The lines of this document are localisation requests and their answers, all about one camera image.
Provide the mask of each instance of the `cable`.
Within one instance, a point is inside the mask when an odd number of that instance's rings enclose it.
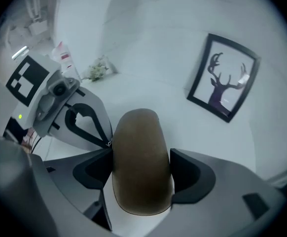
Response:
[[[31,146],[31,152],[33,151],[33,145],[35,143],[35,140],[36,140],[37,136],[38,136],[38,134],[36,135],[35,139],[33,140],[33,143],[32,143],[32,146]]]
[[[32,132],[32,134],[31,134],[31,136],[30,136],[30,138],[29,138],[28,146],[30,146],[31,138],[32,138],[32,136],[33,136],[34,133],[35,133],[35,130]]]
[[[37,146],[37,144],[39,143],[39,141],[40,141],[41,139],[42,139],[42,137],[40,137],[39,140],[37,141],[37,143],[35,144],[35,146],[34,146],[34,148],[33,148],[33,150],[32,150],[32,153],[34,152],[35,147]]]

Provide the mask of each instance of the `framed picture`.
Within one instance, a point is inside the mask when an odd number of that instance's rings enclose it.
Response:
[[[187,99],[230,122],[252,87],[260,60],[248,48],[209,34]]]

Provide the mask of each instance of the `deer antlers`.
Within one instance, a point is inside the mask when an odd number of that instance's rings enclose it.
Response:
[[[229,80],[226,85],[227,88],[241,89],[246,85],[246,82],[248,79],[247,77],[249,75],[247,74],[246,66],[244,65],[244,63],[242,63],[242,65],[243,67],[241,66],[241,75],[240,75],[240,79],[238,80],[238,84],[237,85],[229,84],[231,81],[231,75],[229,75]]]
[[[214,73],[214,70],[215,70],[215,67],[216,66],[219,66],[219,63],[218,63],[218,59],[219,59],[219,56],[222,55],[223,53],[215,53],[212,57],[211,57],[211,61],[210,61],[210,64],[207,68],[208,72],[211,73],[214,78],[216,79],[216,85],[220,84],[220,76],[221,76],[221,73],[219,73],[219,76],[216,76],[215,73]]]
[[[227,88],[233,88],[233,89],[241,89],[241,88],[243,88],[246,85],[246,81],[248,80],[248,77],[249,77],[249,75],[247,73],[247,70],[246,70],[246,66],[244,65],[244,63],[242,63],[242,66],[241,66],[241,75],[240,75],[240,79],[238,80],[238,84],[237,85],[230,84],[231,75],[229,75],[229,80],[228,80],[226,85],[221,84],[221,82],[220,82],[221,73],[219,73],[219,76],[217,76],[214,73],[215,67],[219,66],[218,58],[222,54],[223,53],[215,53],[211,57],[210,64],[207,67],[208,72],[210,74],[212,74],[214,76],[214,78],[216,79],[216,82],[212,79],[212,85],[215,86],[215,87],[217,87],[217,86],[222,87],[223,86],[225,89],[227,89]]]

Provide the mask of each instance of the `small plant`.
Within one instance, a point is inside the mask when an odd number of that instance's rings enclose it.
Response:
[[[90,79],[92,81],[97,81],[101,79],[105,74],[106,70],[108,70],[107,67],[107,58],[105,56],[102,56],[101,58],[97,59],[95,61],[95,65],[89,66],[90,68]]]

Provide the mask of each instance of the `black picture frame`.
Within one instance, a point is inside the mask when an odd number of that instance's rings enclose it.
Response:
[[[252,68],[251,68],[251,72],[250,72],[250,77],[248,79],[248,81],[246,82],[246,85],[243,89],[243,92],[241,94],[241,96],[238,98],[238,101],[236,102],[234,108],[232,109],[232,111],[229,113],[229,115],[225,115],[224,113],[220,112],[217,108],[209,105],[208,103],[194,97],[194,93],[197,89],[197,86],[202,78],[203,72],[206,68],[206,64],[207,61],[209,59],[209,54],[211,51],[211,47],[213,42],[218,42],[218,43],[222,43],[228,47],[234,48],[237,51],[249,56],[251,59],[254,60]],[[214,34],[208,34],[207,37],[207,41],[206,41],[206,46],[205,46],[205,51],[203,54],[203,58],[198,70],[198,73],[196,75],[195,81],[191,87],[191,90],[187,96],[187,99],[203,108],[205,108],[206,110],[210,111],[211,113],[215,114],[216,116],[218,116],[219,118],[221,118],[222,120],[226,121],[227,123],[229,123],[233,117],[235,116],[235,114],[238,112],[238,110],[240,109],[240,107],[242,106],[244,100],[246,99],[252,85],[253,82],[255,80],[259,65],[260,65],[260,61],[261,58],[255,54],[253,51],[251,51],[250,49],[246,48],[245,46],[242,46],[232,40],[223,38],[221,36],[218,35],[214,35]]]

